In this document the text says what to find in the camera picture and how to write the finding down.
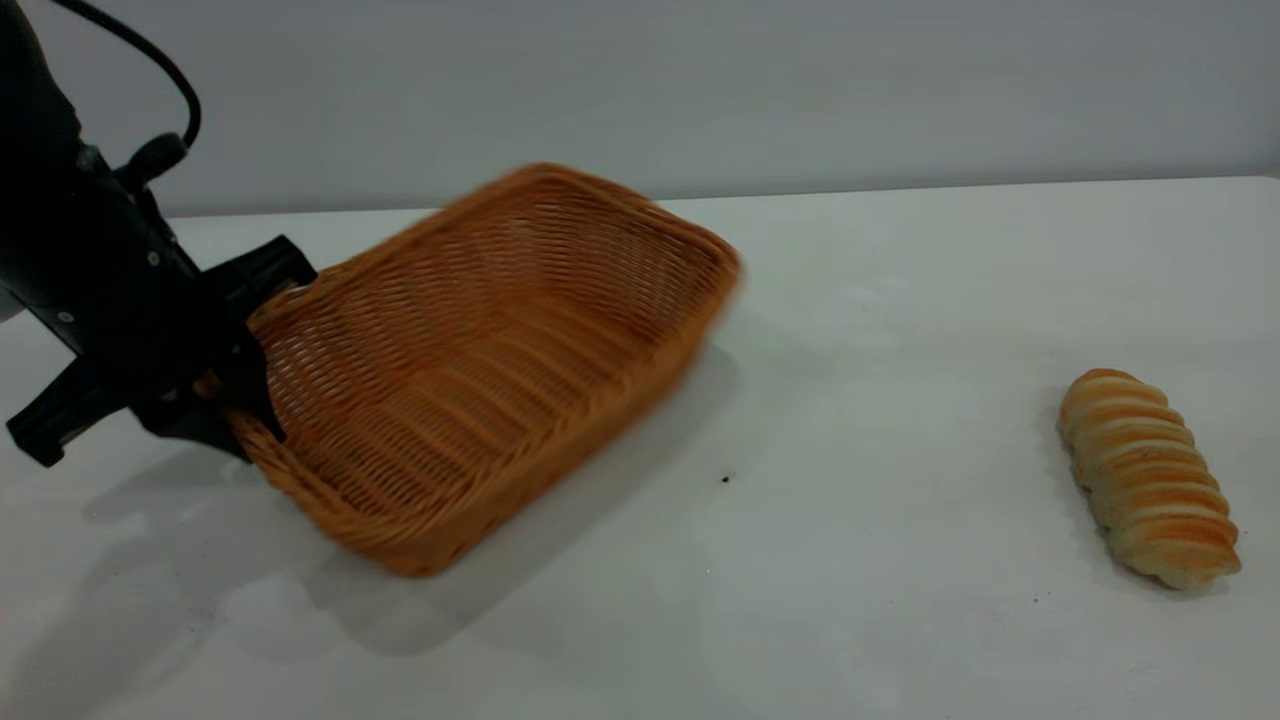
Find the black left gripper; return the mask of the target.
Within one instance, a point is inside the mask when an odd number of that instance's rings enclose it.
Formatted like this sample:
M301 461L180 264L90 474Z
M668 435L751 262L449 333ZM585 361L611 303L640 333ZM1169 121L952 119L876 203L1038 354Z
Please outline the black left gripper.
M131 410L152 436L252 462L218 402L276 441L268 359L250 316L316 272L285 236L198 268L154 208L136 202L95 149L3 200L3 288L74 354L6 423L50 468L99 421Z

